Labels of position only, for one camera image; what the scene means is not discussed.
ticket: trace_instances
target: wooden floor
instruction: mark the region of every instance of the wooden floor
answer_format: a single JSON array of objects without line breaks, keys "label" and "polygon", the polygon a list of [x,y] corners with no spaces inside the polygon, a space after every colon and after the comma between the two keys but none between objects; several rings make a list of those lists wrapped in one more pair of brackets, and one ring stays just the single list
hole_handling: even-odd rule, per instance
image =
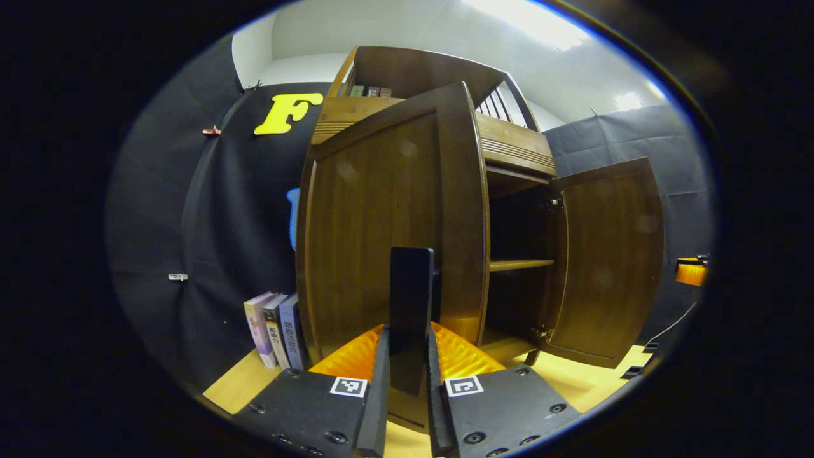
[{"label": "wooden floor", "polygon": [[[613,394],[627,381],[619,377],[631,366],[644,366],[651,354],[634,346],[616,369],[598,368],[575,363],[558,356],[540,353],[532,367],[576,410],[585,413]],[[525,355],[501,361],[506,366],[522,364]],[[279,368],[263,366],[257,350],[234,365],[203,395],[228,413],[235,414],[257,396],[276,376]],[[395,423],[387,423],[387,458],[431,456],[430,437]]]}]

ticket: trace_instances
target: yellow letter f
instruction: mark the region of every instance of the yellow letter f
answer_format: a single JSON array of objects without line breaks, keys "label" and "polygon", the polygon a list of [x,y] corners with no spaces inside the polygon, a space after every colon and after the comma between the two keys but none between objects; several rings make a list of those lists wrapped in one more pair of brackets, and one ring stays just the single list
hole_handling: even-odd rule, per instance
[{"label": "yellow letter f", "polygon": [[308,111],[308,104],[319,105],[322,103],[322,94],[314,92],[312,94],[280,94],[275,95],[272,100],[274,105],[269,110],[269,115],[263,124],[255,127],[256,135],[285,134],[291,130],[288,124],[288,115],[292,121],[299,121]]}]

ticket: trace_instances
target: open cabinet door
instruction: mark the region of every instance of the open cabinet door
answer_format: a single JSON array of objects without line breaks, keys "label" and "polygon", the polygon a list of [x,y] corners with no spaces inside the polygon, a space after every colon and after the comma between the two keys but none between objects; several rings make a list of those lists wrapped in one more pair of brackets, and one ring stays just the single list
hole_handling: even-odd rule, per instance
[{"label": "open cabinet door", "polygon": [[649,160],[555,179],[555,263],[540,350],[615,368],[650,313],[663,260],[659,190]]},{"label": "open cabinet door", "polygon": [[488,195],[463,82],[362,119],[306,157],[297,287],[313,362],[389,316],[390,250],[435,250],[440,322],[477,341],[488,288]]}]

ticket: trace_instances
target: book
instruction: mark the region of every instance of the book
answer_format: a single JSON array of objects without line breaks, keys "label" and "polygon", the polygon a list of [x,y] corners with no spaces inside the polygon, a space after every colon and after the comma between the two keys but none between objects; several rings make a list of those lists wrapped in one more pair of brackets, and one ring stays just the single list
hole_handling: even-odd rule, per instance
[{"label": "book", "polygon": [[300,307],[297,293],[290,295],[280,306],[282,339],[286,344],[288,363],[291,368],[305,370],[308,364],[308,352],[302,336],[300,324]]},{"label": "book", "polygon": [[265,331],[265,320],[263,318],[263,306],[272,299],[274,299],[274,294],[268,291],[243,303],[246,320],[249,323],[249,330],[252,332],[252,339],[254,339],[257,347],[257,353],[260,354],[260,359],[263,360],[263,364],[267,368],[277,366],[277,360],[274,358],[274,351],[271,348],[269,333]]},{"label": "book", "polygon": [[277,357],[277,364],[280,365],[282,370],[291,367],[288,363],[286,356],[286,347],[282,343],[282,332],[280,330],[280,303],[285,301],[288,297],[287,294],[278,294],[274,296],[268,304],[263,306],[263,318],[265,319],[265,328],[269,333],[269,340],[271,340],[271,348],[274,349],[274,356]]}]

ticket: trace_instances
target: wooden cabinet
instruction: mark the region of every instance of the wooden cabinet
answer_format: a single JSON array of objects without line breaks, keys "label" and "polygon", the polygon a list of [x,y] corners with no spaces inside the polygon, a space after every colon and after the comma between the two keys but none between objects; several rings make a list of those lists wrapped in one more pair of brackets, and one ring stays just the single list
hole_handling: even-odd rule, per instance
[{"label": "wooden cabinet", "polygon": [[[530,129],[475,111],[502,82]],[[354,84],[393,97],[349,97]],[[507,73],[361,46],[322,105],[296,246],[314,361],[387,322],[390,249],[421,246],[435,250],[440,322],[455,333],[615,367],[649,313],[663,228],[646,158],[556,178]]]}]

